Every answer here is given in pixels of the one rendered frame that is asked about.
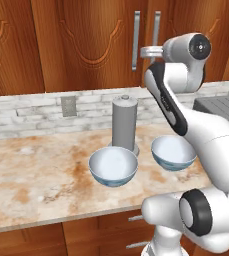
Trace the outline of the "wooden drawer front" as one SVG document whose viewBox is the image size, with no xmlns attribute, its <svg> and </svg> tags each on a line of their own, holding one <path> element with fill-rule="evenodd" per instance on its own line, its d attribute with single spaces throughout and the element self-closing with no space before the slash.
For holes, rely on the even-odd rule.
<svg viewBox="0 0 229 256">
<path fill-rule="evenodd" d="M 143 247 L 126 249 L 126 245 L 150 241 L 154 230 L 137 229 L 107 232 L 98 225 L 98 217 L 62 224 L 68 256 L 140 256 Z"/>
<path fill-rule="evenodd" d="M 98 225 L 101 230 L 107 232 L 123 232 L 137 229 L 145 229 L 152 232 L 154 226 L 147 224 L 143 219 L 130 221 L 130 218 L 140 215 L 140 209 L 107 214 L 98 217 Z"/>
</svg>

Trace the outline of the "wooden base cabinet door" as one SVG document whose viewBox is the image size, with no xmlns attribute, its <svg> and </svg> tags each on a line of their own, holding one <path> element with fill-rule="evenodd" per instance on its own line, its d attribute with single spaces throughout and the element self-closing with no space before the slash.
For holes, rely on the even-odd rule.
<svg viewBox="0 0 229 256">
<path fill-rule="evenodd" d="M 0 256 L 67 256 L 62 225 L 2 232 Z"/>
</svg>

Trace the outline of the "white bowl with blue underside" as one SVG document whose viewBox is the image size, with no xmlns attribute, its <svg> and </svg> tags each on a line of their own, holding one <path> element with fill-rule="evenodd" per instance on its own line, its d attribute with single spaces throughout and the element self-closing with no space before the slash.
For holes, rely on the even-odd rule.
<svg viewBox="0 0 229 256">
<path fill-rule="evenodd" d="M 167 171 L 180 171 L 189 167 L 196 159 L 194 148 L 183 137 L 162 135 L 151 143 L 154 160 Z"/>
<path fill-rule="evenodd" d="M 110 146 L 96 150 L 89 158 L 94 179 L 108 187 L 127 184 L 138 170 L 137 156 L 128 149 Z"/>
</svg>

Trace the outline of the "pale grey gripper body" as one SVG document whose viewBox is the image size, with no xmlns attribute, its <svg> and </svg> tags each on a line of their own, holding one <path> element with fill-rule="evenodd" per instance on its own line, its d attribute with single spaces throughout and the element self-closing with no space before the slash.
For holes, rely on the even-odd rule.
<svg viewBox="0 0 229 256">
<path fill-rule="evenodd" d="M 140 49 L 141 58 L 161 58 L 163 56 L 162 46 L 147 46 Z"/>
</svg>

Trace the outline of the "dark grey hob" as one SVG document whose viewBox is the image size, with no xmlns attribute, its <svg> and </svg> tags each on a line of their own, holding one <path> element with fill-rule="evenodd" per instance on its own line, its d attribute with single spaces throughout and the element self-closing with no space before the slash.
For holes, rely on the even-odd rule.
<svg viewBox="0 0 229 256">
<path fill-rule="evenodd" d="M 219 115 L 229 121 L 229 96 L 196 98 L 194 100 L 193 109 Z"/>
</svg>

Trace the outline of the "grey paper towel holder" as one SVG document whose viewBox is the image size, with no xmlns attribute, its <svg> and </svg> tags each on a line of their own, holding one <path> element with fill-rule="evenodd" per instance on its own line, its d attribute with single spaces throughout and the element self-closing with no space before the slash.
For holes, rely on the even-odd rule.
<svg viewBox="0 0 229 256">
<path fill-rule="evenodd" d="M 139 155 L 135 142 L 138 101 L 129 95 L 117 96 L 112 101 L 112 141 L 109 146 L 126 148 Z"/>
</svg>

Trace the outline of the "grey wall outlet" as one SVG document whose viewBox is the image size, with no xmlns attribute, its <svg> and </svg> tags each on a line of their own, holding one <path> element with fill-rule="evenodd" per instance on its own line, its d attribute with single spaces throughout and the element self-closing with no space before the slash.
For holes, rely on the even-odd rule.
<svg viewBox="0 0 229 256">
<path fill-rule="evenodd" d="M 61 98 L 62 114 L 64 117 L 72 117 L 77 115 L 76 97 L 68 96 Z"/>
</svg>

